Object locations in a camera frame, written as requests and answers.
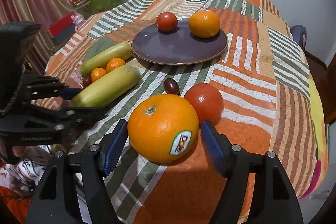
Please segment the dark grape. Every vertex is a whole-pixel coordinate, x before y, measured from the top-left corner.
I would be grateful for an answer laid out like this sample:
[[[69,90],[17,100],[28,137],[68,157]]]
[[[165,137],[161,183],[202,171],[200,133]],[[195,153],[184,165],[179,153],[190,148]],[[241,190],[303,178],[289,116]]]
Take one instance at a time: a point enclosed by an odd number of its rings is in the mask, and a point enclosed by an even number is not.
[[[92,83],[91,77],[90,76],[85,77],[82,81],[83,88],[88,87],[91,83]]]
[[[163,87],[167,94],[178,95],[180,92],[179,85],[174,79],[171,78],[164,80]]]

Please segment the small tangerine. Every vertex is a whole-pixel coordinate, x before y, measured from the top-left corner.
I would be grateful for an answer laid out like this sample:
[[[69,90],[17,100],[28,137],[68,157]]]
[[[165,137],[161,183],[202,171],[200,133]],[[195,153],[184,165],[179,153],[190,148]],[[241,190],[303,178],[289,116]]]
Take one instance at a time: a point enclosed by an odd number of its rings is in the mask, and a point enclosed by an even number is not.
[[[91,72],[91,81],[92,83],[99,80],[100,78],[104,77],[107,74],[104,68],[95,68]]]
[[[106,72],[109,73],[123,65],[125,65],[126,62],[119,57],[112,58],[106,65]]]

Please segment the yellow-green cucumber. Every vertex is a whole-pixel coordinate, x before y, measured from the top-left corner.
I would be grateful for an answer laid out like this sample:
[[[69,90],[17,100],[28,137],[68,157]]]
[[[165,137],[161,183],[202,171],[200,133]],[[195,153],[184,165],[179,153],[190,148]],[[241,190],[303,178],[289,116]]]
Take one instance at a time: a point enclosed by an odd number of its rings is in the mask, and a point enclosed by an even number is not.
[[[133,52],[129,41],[118,43],[100,40],[94,43],[86,52],[80,65],[80,73],[83,77],[87,77],[95,68],[106,68],[106,65],[113,58],[127,60],[132,56]]]
[[[141,75],[136,67],[123,65],[82,90],[70,101],[71,107],[104,107],[136,86]]]

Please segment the large orange with sticker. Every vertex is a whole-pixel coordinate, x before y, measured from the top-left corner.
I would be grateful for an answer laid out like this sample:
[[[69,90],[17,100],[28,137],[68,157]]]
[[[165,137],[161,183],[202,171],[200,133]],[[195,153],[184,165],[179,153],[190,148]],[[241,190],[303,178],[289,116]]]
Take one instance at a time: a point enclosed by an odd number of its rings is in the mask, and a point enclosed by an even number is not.
[[[131,113],[127,132],[133,149],[158,164],[186,154],[197,139],[199,120],[193,106],[173,94],[151,96]]]

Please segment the red tomato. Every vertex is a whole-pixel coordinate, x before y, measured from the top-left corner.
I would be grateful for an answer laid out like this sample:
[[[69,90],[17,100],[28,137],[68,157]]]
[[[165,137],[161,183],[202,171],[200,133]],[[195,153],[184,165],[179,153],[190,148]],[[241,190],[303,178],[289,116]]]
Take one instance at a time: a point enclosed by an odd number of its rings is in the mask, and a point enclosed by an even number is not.
[[[210,120],[217,124],[224,109],[224,102],[218,89],[207,83],[198,83],[188,90],[184,99],[190,102],[197,112],[199,123]]]
[[[156,25],[162,32],[171,32],[178,26],[177,17],[171,12],[163,12],[156,18]]]

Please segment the red box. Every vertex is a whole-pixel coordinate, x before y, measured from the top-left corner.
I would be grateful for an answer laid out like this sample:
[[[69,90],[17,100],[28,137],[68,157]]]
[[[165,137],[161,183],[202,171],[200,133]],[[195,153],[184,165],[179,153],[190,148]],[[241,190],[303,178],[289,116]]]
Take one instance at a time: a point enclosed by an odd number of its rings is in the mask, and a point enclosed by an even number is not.
[[[55,38],[60,32],[65,30],[67,27],[69,27],[73,23],[72,17],[75,15],[73,11],[69,12],[65,16],[63,16],[61,19],[59,19],[57,22],[54,22],[50,25],[48,28],[48,32],[52,38]]]

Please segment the pink rabbit figurine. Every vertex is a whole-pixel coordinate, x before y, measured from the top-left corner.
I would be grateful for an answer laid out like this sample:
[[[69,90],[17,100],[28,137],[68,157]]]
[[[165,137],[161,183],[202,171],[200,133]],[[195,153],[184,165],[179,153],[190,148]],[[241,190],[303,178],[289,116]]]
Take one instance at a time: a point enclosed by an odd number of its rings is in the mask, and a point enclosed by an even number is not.
[[[78,31],[79,28],[85,23],[84,16],[78,12],[75,12],[74,15],[71,16],[71,19],[75,25],[75,31]]]

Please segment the purple round plate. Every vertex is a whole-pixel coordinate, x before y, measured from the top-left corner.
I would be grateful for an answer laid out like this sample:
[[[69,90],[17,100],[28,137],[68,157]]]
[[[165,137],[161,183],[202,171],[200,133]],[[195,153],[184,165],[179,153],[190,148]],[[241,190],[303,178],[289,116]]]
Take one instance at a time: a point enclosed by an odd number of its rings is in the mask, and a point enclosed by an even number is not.
[[[193,35],[187,18],[179,18],[172,32],[162,32],[152,24],[131,42],[134,55],[149,63],[161,65],[191,65],[220,56],[228,46],[228,37],[220,30],[212,38]]]

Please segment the striped patchwork blanket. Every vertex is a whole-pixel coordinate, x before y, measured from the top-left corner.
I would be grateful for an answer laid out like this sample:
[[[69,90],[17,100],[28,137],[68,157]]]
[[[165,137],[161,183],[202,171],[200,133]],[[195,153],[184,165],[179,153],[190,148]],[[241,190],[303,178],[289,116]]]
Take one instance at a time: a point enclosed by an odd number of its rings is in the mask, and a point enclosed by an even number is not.
[[[94,17],[49,63],[47,74],[70,86],[86,82],[81,63],[99,38],[109,45],[133,40],[159,14],[188,19],[211,11],[228,38],[226,50],[195,65],[141,65],[142,80],[91,130],[70,146],[97,143],[136,107],[167,90],[179,90],[201,119],[248,152],[273,151],[298,198],[312,194],[327,173],[328,148],[322,103],[301,47],[270,0],[129,0]],[[127,145],[106,188],[122,223],[208,223],[225,179],[203,142],[169,165],[144,158]]]

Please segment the red tomato on plate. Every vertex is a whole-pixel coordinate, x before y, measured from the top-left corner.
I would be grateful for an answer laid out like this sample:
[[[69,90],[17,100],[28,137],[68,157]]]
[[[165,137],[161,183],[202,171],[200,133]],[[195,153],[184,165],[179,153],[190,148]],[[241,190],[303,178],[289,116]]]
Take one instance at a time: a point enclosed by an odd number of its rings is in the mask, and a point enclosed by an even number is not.
[[[171,12],[163,12],[156,18],[156,25],[162,32],[171,32],[178,26],[177,17]]]

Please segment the orange on plate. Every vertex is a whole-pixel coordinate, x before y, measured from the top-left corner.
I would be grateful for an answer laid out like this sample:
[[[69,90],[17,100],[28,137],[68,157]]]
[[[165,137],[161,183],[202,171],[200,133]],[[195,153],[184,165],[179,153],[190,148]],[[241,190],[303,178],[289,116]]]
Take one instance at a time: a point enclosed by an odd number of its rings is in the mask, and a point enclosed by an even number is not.
[[[191,33],[199,38],[212,38],[221,28],[219,17],[212,11],[198,11],[189,17]]]

